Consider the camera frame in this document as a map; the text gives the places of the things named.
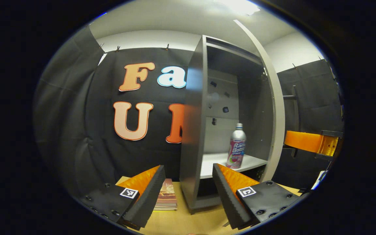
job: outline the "cabinet shelf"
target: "cabinet shelf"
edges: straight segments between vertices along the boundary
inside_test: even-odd
[[[207,179],[213,177],[213,164],[218,163],[226,165],[228,153],[208,153],[203,154],[203,162],[201,164],[200,179]],[[268,161],[258,159],[249,155],[244,155],[242,166],[238,169],[233,169],[237,172],[247,171],[262,165],[266,165]]]

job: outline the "book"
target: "book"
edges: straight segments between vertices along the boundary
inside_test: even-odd
[[[159,192],[158,199],[154,210],[176,210],[176,195],[173,189],[172,179],[165,179],[161,191]]]

